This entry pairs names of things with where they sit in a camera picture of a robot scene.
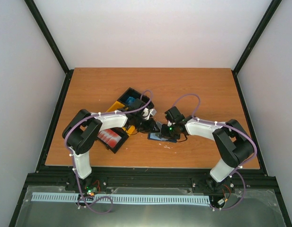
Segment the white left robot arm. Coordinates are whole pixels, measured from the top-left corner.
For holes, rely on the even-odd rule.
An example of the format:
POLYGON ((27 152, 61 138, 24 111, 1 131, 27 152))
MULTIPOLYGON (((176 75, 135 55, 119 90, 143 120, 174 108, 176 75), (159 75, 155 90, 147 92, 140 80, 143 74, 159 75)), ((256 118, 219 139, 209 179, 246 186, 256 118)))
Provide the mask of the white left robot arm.
POLYGON ((80 110, 62 133, 65 147, 70 151, 76 185, 82 190, 92 187, 93 179, 89 151, 97 140, 99 132, 112 128, 134 126, 141 133, 160 132, 153 119, 156 111, 150 98, 137 98, 128 108, 111 112, 91 113, 80 110))

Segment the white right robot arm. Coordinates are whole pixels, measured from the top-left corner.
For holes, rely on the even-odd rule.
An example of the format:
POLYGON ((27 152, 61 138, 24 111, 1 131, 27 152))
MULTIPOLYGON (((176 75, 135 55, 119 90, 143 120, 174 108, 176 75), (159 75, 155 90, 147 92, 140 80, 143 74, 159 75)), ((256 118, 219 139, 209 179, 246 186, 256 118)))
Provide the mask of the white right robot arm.
POLYGON ((227 122, 208 121, 195 116, 184 117, 174 106, 165 112, 168 123, 161 127, 162 137, 179 140, 181 135, 199 136, 215 141, 221 156, 210 171, 211 178, 220 183, 235 170, 257 155, 254 141, 237 120, 227 122))

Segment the blue card holder wallet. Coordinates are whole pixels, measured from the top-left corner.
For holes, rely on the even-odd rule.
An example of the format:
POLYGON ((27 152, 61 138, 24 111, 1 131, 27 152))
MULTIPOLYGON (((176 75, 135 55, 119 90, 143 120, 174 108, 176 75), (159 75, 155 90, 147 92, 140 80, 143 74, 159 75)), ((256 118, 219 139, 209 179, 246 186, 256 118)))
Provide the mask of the blue card holder wallet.
POLYGON ((149 140, 156 140, 156 141, 163 141, 163 142, 177 143, 177 141, 175 139, 167 139, 167 138, 162 137, 160 132, 149 133, 148 134, 148 139, 149 140))

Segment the black bin with blue cards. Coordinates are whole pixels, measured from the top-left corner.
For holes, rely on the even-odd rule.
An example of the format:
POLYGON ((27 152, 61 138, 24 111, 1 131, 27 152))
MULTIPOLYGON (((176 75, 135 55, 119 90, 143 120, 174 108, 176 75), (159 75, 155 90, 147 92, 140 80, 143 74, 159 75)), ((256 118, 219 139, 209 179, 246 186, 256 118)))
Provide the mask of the black bin with blue cards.
POLYGON ((123 108, 119 108, 117 110, 127 111, 130 113, 141 113, 145 108, 152 109, 154 108, 154 104, 151 98, 147 97, 144 93, 140 93, 133 88, 128 88, 117 100, 118 102, 124 104, 123 108), (125 101, 128 97, 134 97, 135 101, 132 105, 127 106, 125 101))

